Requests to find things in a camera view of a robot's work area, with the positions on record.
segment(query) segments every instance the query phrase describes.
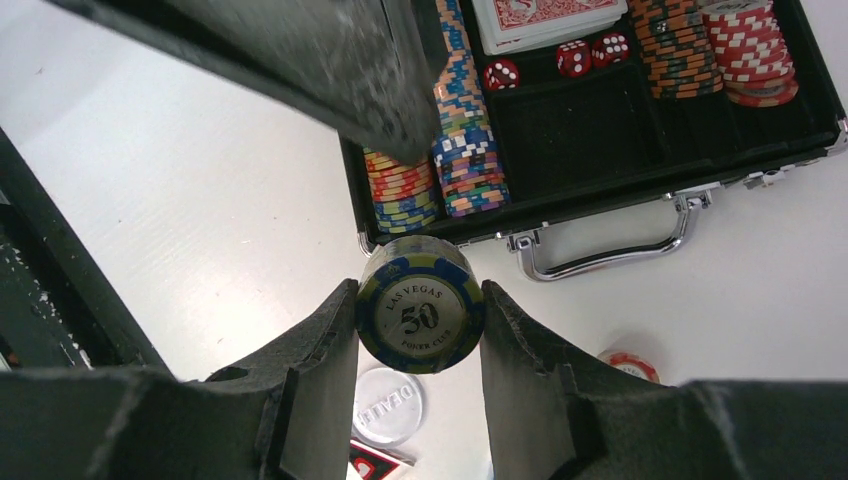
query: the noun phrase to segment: red playing card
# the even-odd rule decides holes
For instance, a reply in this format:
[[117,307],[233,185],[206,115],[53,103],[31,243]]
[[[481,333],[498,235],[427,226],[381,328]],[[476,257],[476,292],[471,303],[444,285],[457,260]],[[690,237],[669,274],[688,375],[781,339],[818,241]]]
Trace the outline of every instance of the red playing card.
[[498,27],[507,32],[522,27],[547,29],[551,23],[561,23],[576,15],[616,7],[619,0],[490,0]]

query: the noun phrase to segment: stack of poker chips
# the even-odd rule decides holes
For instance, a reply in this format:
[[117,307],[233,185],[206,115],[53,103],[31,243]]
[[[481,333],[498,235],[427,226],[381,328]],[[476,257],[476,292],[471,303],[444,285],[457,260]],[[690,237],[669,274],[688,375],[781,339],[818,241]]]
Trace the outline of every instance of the stack of poker chips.
[[695,98],[724,89],[695,0],[630,0],[630,20],[654,98]]
[[701,8],[730,101],[764,108],[798,94],[795,67],[772,0],[723,0]]
[[445,210],[463,217],[509,203],[480,79],[457,0],[437,0],[448,63],[434,87],[442,129],[433,145]]
[[369,148],[363,151],[377,228],[381,232],[412,232],[436,220],[438,194],[433,167],[426,157],[416,165],[406,166]]

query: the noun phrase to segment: las vegas poker chip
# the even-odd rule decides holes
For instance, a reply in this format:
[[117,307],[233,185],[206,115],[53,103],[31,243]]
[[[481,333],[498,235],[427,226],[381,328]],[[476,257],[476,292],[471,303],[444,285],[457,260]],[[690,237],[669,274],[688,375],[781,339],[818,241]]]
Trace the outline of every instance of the las vegas poker chip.
[[385,367],[363,373],[354,390],[354,435],[378,448],[405,442],[424,421],[424,398],[412,375]]
[[457,364],[483,334],[483,293],[459,250],[434,237],[378,247],[356,301],[362,344],[395,370],[437,373]]
[[622,351],[604,352],[600,355],[600,359],[604,363],[622,372],[629,373],[634,377],[653,383],[660,383],[660,376],[657,374],[657,369],[643,358],[632,353]]

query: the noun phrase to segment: black case lid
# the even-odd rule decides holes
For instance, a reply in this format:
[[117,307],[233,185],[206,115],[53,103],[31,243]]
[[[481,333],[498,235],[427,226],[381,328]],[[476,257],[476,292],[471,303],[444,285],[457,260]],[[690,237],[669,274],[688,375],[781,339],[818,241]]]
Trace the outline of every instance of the black case lid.
[[427,0],[48,0],[414,163],[447,62]]

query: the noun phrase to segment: playing card deck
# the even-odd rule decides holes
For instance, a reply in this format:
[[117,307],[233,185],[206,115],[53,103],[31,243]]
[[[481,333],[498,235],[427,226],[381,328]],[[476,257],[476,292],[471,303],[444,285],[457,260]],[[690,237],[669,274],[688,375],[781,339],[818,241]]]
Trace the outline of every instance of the playing card deck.
[[609,28],[626,0],[473,0],[489,55],[547,47]]

